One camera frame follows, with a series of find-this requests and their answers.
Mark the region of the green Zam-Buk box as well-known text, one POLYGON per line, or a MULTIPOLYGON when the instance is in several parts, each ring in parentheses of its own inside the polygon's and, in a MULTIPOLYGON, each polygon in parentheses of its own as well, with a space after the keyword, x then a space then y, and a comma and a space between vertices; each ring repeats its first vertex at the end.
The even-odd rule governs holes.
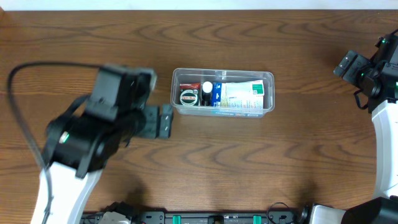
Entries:
POLYGON ((183 106, 199 106, 199 91, 193 90, 180 90, 180 104, 183 106))

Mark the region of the red Panadol box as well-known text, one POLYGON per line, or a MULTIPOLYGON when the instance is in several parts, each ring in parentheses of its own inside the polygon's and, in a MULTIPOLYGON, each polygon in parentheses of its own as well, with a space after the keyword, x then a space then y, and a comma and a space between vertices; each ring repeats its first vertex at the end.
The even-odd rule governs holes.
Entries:
POLYGON ((201 83, 182 83, 179 85, 180 91, 185 90, 200 90, 201 83))

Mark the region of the black bottle white cap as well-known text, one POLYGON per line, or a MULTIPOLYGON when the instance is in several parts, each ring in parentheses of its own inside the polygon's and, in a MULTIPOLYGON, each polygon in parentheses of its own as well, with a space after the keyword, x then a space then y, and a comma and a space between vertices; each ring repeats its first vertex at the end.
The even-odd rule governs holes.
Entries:
POLYGON ((204 82, 201 88, 201 105, 210 106, 212 99, 213 84, 211 82, 204 82))

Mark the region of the white green medicine box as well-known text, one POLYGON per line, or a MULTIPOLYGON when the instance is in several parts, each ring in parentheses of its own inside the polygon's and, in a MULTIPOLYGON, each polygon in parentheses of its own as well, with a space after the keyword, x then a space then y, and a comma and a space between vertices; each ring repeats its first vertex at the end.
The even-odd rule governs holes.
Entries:
POLYGON ((263 96, 265 94, 264 82, 255 80, 241 83, 224 83, 226 96, 263 96))

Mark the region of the blue medicine packet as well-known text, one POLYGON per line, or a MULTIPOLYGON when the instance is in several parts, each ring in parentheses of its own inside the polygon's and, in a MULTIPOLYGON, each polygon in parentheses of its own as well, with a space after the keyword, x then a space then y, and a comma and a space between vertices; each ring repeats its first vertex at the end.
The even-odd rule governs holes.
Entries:
POLYGON ((226 96, 224 83, 214 83, 211 105, 222 108, 263 109, 263 96, 226 96))

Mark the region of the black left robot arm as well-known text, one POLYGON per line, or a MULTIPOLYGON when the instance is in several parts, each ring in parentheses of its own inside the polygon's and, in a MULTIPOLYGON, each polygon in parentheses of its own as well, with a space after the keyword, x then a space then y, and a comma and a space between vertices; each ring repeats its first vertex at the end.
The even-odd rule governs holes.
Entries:
POLYGON ((157 75, 151 68, 105 65, 93 91, 47 126, 45 168, 32 223, 79 223, 108 159, 133 137, 168 139, 171 105, 147 106, 157 75))

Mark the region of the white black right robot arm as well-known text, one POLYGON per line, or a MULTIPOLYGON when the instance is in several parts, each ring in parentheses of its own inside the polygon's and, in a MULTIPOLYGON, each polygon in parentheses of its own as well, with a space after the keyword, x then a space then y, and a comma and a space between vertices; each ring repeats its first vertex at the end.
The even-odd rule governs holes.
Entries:
POLYGON ((397 31, 366 58, 350 50, 333 73, 357 88, 357 107, 368 110, 376 133, 376 183, 371 200, 347 210, 314 204, 303 223, 397 223, 397 31))

